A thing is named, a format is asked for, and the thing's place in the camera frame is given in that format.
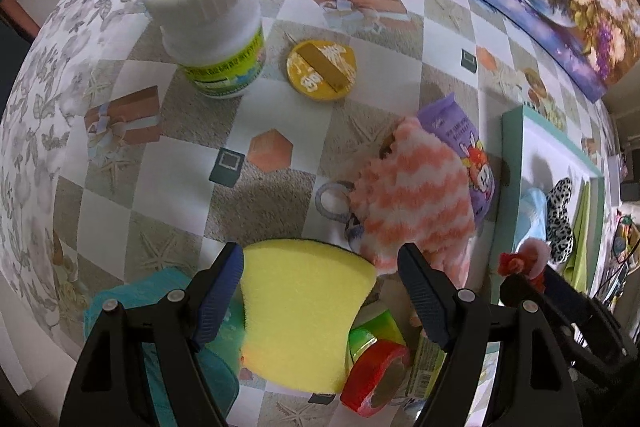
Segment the yellow round snack pack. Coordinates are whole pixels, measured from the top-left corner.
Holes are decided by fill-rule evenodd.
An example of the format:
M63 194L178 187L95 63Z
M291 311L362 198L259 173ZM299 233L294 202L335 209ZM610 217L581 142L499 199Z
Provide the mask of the yellow round snack pack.
M288 82L298 93L314 101L333 102L352 91L357 61L350 46L307 40L292 47L285 69Z

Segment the leopard print scrunchie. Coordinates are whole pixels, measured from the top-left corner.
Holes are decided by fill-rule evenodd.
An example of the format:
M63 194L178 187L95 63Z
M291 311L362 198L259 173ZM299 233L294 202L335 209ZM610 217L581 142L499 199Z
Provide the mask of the leopard print scrunchie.
M550 261L559 265L567 262L574 246L574 233L567 206L574 184L568 176L556 182L547 194L547 242L551 248Z

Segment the teal shallow tray box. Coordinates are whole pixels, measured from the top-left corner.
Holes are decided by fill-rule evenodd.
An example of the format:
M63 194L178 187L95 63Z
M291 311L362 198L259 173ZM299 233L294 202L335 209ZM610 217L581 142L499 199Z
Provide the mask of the teal shallow tray box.
M602 245L604 176L550 121L526 105L502 115L502 175L489 260L490 300L499 301L500 255L526 239L548 245L550 268L590 294Z

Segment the purple baby wipes pack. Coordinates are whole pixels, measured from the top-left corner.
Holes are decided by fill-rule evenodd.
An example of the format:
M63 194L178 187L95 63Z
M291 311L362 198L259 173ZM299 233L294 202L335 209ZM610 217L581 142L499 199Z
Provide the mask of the purple baby wipes pack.
M479 227L495 193L495 176L475 124L452 93L423 106L416 117L425 131L436 135L460 157L468 172L474 220Z

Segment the checkered patterned tablecloth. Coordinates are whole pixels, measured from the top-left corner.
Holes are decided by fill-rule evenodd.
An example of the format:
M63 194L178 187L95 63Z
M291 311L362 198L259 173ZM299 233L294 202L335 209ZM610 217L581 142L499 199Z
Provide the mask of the checkered patterned tablecloth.
M60 0L1 121L1 271L67 352L105 289L165 268L193 273L228 241L344 246L340 182L394 122L452 93L501 183L500 118L520 105L602 166L602 98L484 0L258 0L266 59L242 94L201 95L142 0ZM286 78L292 47L350 46L346 98Z

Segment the white pill bottle green label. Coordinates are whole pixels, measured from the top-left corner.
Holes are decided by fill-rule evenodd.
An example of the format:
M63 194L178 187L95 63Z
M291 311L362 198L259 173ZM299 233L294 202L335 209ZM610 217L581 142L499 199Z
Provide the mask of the white pill bottle green label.
M266 50L258 0L142 0L166 53L209 98L234 98L262 72Z

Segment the teal plastic box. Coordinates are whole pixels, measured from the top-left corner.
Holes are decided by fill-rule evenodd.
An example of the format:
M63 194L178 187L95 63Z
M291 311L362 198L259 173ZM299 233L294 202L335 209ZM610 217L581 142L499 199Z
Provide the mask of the teal plastic box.
M195 277L167 268L96 295L68 401L114 400L109 424L224 425L239 393L242 264L230 251Z

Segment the lime green cloth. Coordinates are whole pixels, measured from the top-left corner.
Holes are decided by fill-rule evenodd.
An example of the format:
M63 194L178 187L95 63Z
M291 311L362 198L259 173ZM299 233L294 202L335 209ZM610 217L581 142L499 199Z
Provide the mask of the lime green cloth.
M588 289L588 233L590 220L591 183L580 187L578 206L574 221L574 246L563 270L563 277L578 293Z

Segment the yellow sponge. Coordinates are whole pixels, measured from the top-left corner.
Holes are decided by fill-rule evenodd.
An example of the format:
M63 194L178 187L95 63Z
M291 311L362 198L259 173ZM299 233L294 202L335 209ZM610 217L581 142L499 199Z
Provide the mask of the yellow sponge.
M370 262L311 239L244 248L243 365L273 384L336 395L348 375L348 334L376 282Z

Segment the red tape roll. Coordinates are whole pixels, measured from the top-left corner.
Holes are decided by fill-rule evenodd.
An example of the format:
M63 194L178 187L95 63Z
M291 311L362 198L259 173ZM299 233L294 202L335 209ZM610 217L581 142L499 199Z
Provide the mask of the red tape roll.
M371 417L386 407L410 369L410 350L400 343L378 340L363 351L350 371L340 396L344 407Z

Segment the light blue face mask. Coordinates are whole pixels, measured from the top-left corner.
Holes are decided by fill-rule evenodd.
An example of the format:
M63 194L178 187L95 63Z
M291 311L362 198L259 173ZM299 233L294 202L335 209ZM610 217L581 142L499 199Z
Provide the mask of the light blue face mask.
M548 206L547 196L538 187L529 187L518 203L518 217L513 246L521 247L525 239L547 238Z

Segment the pink white zigzag cloth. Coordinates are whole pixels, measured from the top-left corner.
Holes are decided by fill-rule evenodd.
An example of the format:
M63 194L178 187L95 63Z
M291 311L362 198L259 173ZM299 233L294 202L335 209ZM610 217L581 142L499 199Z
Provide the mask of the pink white zigzag cloth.
M368 160L348 194L363 227L359 254L380 275L398 270L402 245L413 244L432 268L461 287L475 233L468 170L416 117L398 121L384 156Z

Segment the green tissue pack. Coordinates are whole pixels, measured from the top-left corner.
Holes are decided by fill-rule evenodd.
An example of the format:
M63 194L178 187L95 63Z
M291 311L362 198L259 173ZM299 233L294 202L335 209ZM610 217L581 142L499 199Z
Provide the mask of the green tissue pack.
M445 358L445 351L422 332L404 388L403 405L424 401L428 398L435 386Z
M364 352L380 340L387 340L401 346L406 344L389 309L373 314L370 319L350 330L348 347L352 363L356 363Z

